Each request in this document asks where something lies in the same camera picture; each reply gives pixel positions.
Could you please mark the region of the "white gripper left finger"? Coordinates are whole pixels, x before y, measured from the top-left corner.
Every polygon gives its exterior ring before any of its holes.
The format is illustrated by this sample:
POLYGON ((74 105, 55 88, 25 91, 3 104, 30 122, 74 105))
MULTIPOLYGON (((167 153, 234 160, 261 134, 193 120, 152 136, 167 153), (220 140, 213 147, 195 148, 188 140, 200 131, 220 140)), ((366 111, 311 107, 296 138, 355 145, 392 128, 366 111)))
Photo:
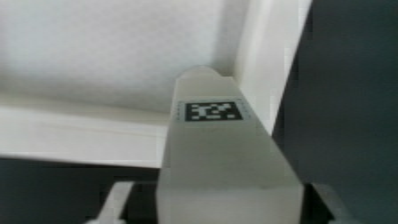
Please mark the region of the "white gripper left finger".
POLYGON ((97 216, 85 222, 85 224, 126 224, 120 215, 126 208, 133 185, 133 181, 113 183, 97 216))

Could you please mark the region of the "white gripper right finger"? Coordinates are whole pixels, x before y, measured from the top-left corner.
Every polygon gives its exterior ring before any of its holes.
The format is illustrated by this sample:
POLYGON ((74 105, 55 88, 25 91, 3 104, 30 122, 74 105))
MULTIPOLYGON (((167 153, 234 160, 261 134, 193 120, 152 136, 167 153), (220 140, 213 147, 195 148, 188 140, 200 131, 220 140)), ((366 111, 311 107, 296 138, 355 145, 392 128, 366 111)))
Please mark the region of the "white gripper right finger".
POLYGON ((319 183, 312 183, 311 186, 332 215, 332 219, 327 224, 362 224, 348 211, 348 207, 334 188, 327 184, 319 183))

